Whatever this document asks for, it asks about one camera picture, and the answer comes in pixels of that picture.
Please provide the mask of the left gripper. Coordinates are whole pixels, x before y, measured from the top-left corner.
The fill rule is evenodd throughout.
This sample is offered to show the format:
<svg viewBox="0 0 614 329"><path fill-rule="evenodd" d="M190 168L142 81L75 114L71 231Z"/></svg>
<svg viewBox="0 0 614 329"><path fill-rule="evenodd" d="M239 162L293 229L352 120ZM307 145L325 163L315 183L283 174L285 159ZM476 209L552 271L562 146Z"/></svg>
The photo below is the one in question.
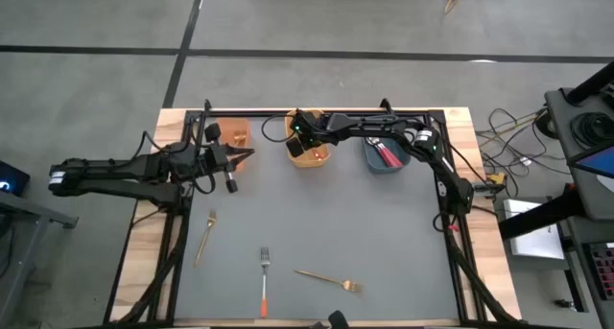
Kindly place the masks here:
<svg viewBox="0 0 614 329"><path fill-rule="evenodd" d="M233 173L243 169L242 163L255 153L255 149L237 148L222 144L220 142L222 132L218 123L209 125L204 133L208 142L204 152L206 174L213 176L217 173L223 173L228 192L237 192L238 185Z"/></svg>

